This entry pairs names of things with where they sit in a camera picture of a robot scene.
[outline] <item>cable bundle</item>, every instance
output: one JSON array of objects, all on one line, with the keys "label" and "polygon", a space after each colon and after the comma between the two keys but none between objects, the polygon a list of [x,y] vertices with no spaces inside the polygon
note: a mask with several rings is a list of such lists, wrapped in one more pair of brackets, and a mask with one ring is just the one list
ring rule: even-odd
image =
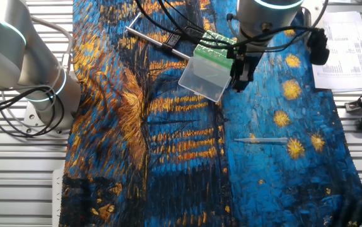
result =
[{"label": "cable bundle", "polygon": [[[35,136],[41,136],[41,135],[45,135],[51,131],[53,131],[63,120],[64,118],[64,105],[62,103],[62,100],[54,94],[53,91],[49,91],[50,90],[50,87],[49,86],[40,86],[40,87],[37,87],[37,88],[32,88],[32,89],[29,89],[28,91],[10,99],[10,100],[6,100],[6,101],[3,101],[3,102],[0,102],[0,113],[1,115],[3,116],[3,119],[18,133],[20,134],[15,134],[14,132],[9,132],[7,131],[6,129],[4,129],[1,124],[0,124],[0,129],[9,134],[10,136],[14,136],[14,137],[22,137],[22,138],[31,138],[31,137],[35,137]],[[51,102],[51,106],[52,106],[52,116],[48,122],[48,124],[46,124],[44,126],[44,128],[42,130],[40,130],[39,132],[37,133],[34,133],[34,134],[29,134],[29,133],[26,133],[26,132],[23,132],[21,130],[19,130],[17,127],[15,127],[11,122],[10,120],[7,118],[7,116],[3,113],[2,110],[4,109],[8,109],[10,106],[12,106],[13,104],[15,104],[16,102],[18,102],[19,100],[21,100],[22,98],[26,97],[27,95],[33,93],[33,92],[36,92],[36,91],[43,91],[45,92],[48,97],[49,97],[49,101]],[[55,120],[55,116],[56,116],[56,109],[55,109],[55,106],[53,106],[54,104],[54,99],[57,100],[57,102],[59,103],[59,105],[61,106],[61,111],[62,111],[62,114],[61,114],[61,117],[60,119],[57,121],[57,123],[51,127],[50,129],[48,129],[53,121]]]},{"label": "cable bundle", "polygon": [[[327,5],[329,0],[325,0],[324,1],[324,5],[323,8],[321,9],[321,12],[318,16],[318,18],[315,20],[314,24],[311,27],[307,27],[307,26],[285,26],[282,28],[277,28],[271,31],[267,31],[264,32],[258,36],[255,37],[246,37],[247,39],[242,41],[242,42],[238,42],[236,44],[229,44],[228,42],[222,41],[222,40],[217,40],[217,39],[212,39],[212,38],[201,38],[201,37],[196,37],[193,35],[188,34],[183,28],[181,28],[181,26],[174,20],[174,18],[171,16],[170,12],[168,12],[166,6],[163,3],[163,0],[157,0],[159,5],[161,6],[162,10],[164,11],[164,13],[167,15],[168,19],[173,23],[173,25],[175,25],[175,27],[180,30],[181,32],[175,32],[172,31],[170,29],[165,28],[164,26],[160,25],[159,23],[155,22],[155,20],[153,20],[148,14],[147,12],[145,12],[145,10],[142,7],[142,4],[140,2],[140,0],[135,0],[139,10],[142,12],[142,14],[144,15],[144,17],[146,17],[146,19],[148,19],[150,22],[152,22],[152,24],[156,25],[158,28],[161,28],[162,30],[172,33],[174,35],[180,35],[183,38],[185,38],[186,40],[192,42],[193,44],[200,44],[204,47],[207,48],[212,48],[212,49],[234,49],[235,47],[240,47],[243,45],[253,45],[252,42],[257,42],[263,38],[266,38],[270,35],[275,35],[277,33],[286,31],[286,30],[303,30],[304,32],[298,34],[297,36],[295,36],[292,41],[290,41],[287,44],[284,45],[280,45],[277,47],[260,47],[260,46],[255,46],[257,49],[260,49],[262,52],[279,52],[282,51],[286,48],[288,48],[290,45],[295,44],[297,42],[299,42],[300,40],[303,40],[309,32],[316,32],[318,31],[317,28],[315,28],[317,26],[317,24],[319,23],[319,21],[321,20],[321,17],[324,15],[325,10],[327,9]],[[173,5],[171,5],[168,0],[164,0],[167,4],[169,4],[173,9],[175,9],[175,7]],[[176,12],[182,16],[183,18],[187,19],[186,16],[184,16],[180,11],[176,10]],[[201,40],[204,41],[210,41],[210,42],[216,42],[217,45],[209,45],[209,44],[205,44],[203,42],[201,42]]]}]

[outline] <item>plastic container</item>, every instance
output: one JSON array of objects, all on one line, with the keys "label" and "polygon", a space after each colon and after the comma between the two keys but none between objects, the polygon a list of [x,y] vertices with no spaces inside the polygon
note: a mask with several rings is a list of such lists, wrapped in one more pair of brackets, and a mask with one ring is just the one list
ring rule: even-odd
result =
[{"label": "plastic container", "polygon": [[201,57],[191,57],[178,84],[218,102],[231,80],[230,70]]}]

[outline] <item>starry night pattern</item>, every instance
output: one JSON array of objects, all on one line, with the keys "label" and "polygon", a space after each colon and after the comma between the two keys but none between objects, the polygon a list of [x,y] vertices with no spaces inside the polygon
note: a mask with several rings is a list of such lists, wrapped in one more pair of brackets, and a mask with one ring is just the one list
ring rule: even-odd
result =
[{"label": "starry night pattern", "polygon": [[[199,26],[231,37],[225,15],[236,2],[170,2]],[[172,28],[156,1],[143,6]],[[74,0],[82,99],[67,149],[60,226],[361,224],[361,182],[332,93],[314,88],[303,42],[264,54],[244,92],[226,90],[213,103],[177,84],[186,61],[123,34],[136,14],[132,0]],[[146,19],[135,29],[168,38]],[[281,33],[271,45],[294,35]],[[192,55],[194,46],[176,48]],[[234,141],[244,137],[288,143]]]}]

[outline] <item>metal rod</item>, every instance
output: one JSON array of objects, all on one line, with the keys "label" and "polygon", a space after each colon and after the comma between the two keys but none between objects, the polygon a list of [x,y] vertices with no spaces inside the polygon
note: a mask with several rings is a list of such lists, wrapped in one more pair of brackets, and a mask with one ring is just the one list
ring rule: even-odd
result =
[{"label": "metal rod", "polygon": [[[138,37],[141,37],[144,40],[147,40],[147,41],[151,42],[152,44],[157,45],[158,47],[161,47],[163,45],[161,42],[159,42],[159,41],[157,41],[157,40],[155,40],[153,38],[150,38],[147,35],[145,35],[145,34],[143,34],[141,32],[138,32],[133,28],[130,28],[128,26],[125,26],[125,28],[126,28],[126,31],[128,31],[128,32],[130,32],[130,33],[132,33],[132,34],[134,34],[134,35],[136,35]],[[177,55],[177,56],[179,56],[179,57],[181,57],[181,58],[183,58],[183,59],[185,59],[187,61],[189,61],[189,59],[190,59],[190,57],[188,55],[183,54],[183,53],[181,53],[181,52],[179,52],[179,51],[177,51],[175,49],[172,49],[171,53],[173,53],[173,54],[175,54],[175,55]]]},{"label": "metal rod", "polygon": [[129,24],[129,28],[132,28],[133,24],[135,24],[135,22],[137,21],[137,19],[139,19],[142,16],[142,13],[139,12],[136,17],[132,20],[132,22]]}]

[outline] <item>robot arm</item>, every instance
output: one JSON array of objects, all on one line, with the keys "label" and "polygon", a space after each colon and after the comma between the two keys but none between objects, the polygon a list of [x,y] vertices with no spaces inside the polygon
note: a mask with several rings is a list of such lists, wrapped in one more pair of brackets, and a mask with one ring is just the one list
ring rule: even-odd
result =
[{"label": "robot arm", "polygon": [[[236,18],[240,22],[237,40],[246,41],[249,38],[263,34],[270,30],[286,27],[291,24],[301,7],[307,8],[305,18],[309,24],[322,26],[322,3],[312,0],[238,0]],[[248,83],[254,80],[254,71],[260,58],[274,35],[269,35],[257,42],[251,42],[245,47],[239,47],[231,69],[232,86],[237,91],[244,90]],[[328,58],[329,51],[325,50],[318,55]]]},{"label": "robot arm", "polygon": [[[69,54],[64,59],[70,61]],[[64,120],[59,128],[70,128],[80,100],[80,86],[48,49],[35,31],[25,0],[0,0],[0,90],[27,86],[48,85],[64,105]],[[51,103],[42,91],[27,96],[36,110],[44,110]],[[61,107],[53,108],[57,115]],[[40,120],[48,122],[52,109],[38,112]]]}]

